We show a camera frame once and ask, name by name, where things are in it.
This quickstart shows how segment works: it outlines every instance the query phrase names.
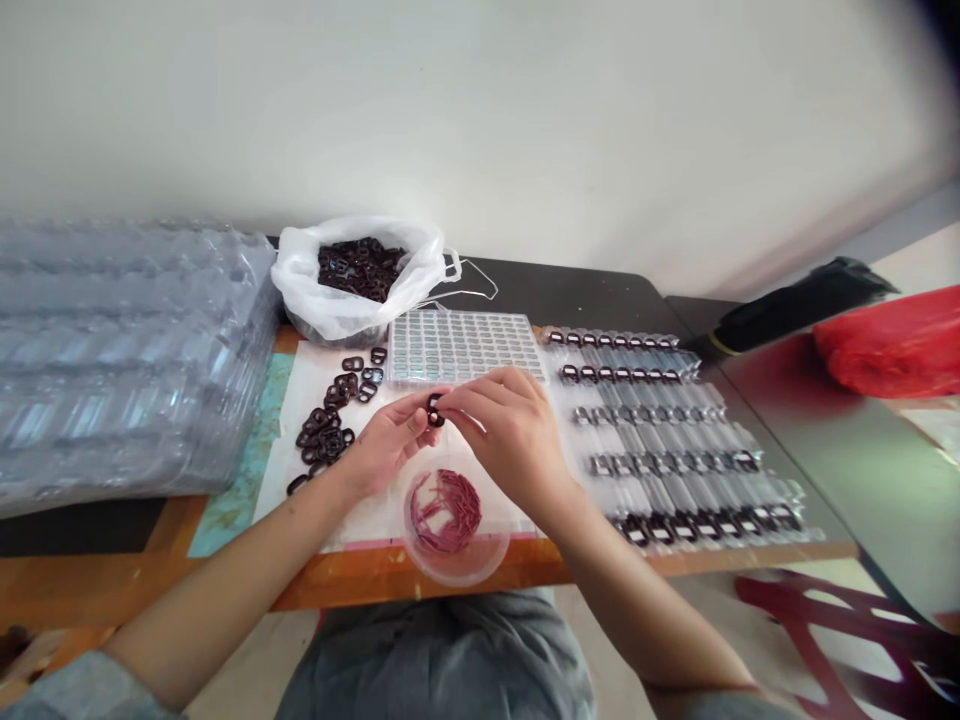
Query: red bag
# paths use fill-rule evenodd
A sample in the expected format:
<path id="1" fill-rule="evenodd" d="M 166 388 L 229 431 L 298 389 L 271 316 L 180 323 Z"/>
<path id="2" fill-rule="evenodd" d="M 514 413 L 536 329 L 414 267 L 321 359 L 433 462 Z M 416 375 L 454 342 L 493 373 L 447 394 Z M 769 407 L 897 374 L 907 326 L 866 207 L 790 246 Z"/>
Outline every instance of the red bag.
<path id="1" fill-rule="evenodd" d="M 960 285 L 854 310 L 813 337 L 830 374 L 861 395 L 960 393 Z"/>

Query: sleeve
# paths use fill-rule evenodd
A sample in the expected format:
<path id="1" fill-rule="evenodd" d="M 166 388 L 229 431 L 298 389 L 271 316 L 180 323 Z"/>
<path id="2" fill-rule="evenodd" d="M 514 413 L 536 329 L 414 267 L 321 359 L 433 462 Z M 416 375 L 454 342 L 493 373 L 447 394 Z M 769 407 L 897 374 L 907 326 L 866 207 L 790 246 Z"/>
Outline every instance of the sleeve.
<path id="1" fill-rule="evenodd" d="M 59 672 L 33 684 L 18 703 L 0 713 L 2 720 L 173 720 L 126 668 L 100 652 L 81 655 Z"/>

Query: person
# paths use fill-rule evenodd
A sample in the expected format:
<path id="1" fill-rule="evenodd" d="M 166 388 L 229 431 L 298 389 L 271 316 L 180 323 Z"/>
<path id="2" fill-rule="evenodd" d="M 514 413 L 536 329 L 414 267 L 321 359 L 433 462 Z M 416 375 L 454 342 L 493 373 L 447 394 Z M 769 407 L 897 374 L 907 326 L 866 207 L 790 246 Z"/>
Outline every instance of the person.
<path id="1" fill-rule="evenodd" d="M 543 388 L 505 368 L 450 390 L 440 413 L 556 544 L 591 611 L 659 718 L 791 717 L 736 652 L 591 504 L 564 464 Z M 176 717 L 337 525 L 436 445 L 436 390 L 381 408 L 323 475 L 121 627 L 97 652 L 35 683 L 4 717 Z M 586 663 L 549 591 L 330 611 L 280 718 L 585 718 Z"/>

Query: stack of plastic trays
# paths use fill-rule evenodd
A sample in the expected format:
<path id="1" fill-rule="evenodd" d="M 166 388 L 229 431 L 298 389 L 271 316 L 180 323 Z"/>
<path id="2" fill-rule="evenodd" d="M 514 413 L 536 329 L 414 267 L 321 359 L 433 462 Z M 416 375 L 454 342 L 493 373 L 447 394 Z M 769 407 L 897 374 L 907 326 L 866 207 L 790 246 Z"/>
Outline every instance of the stack of plastic trays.
<path id="1" fill-rule="evenodd" d="M 0 516 L 229 485 L 274 259 L 230 229 L 0 221 Z"/>
<path id="2" fill-rule="evenodd" d="M 565 455 L 597 506 L 647 552 L 821 537 L 800 487 L 763 467 L 762 450 L 698 379 L 677 338 L 601 330 L 540 333 Z"/>

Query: hand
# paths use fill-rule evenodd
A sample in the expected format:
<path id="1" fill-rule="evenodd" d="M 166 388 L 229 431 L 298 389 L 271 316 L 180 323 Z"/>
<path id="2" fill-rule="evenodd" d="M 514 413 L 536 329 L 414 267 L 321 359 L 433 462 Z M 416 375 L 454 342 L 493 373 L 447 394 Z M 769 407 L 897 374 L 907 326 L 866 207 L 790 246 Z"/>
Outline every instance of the hand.
<path id="1" fill-rule="evenodd" d="M 570 476 L 547 394 L 515 367 L 499 368 L 437 401 L 490 477 L 541 525 L 554 503 L 579 487 Z"/>
<path id="2" fill-rule="evenodd" d="M 338 464 L 345 466 L 347 482 L 361 497 L 375 495 L 389 485 L 421 448 L 436 447 L 440 428 L 427 425 L 427 400 L 448 387 L 409 395 L 377 410 Z"/>

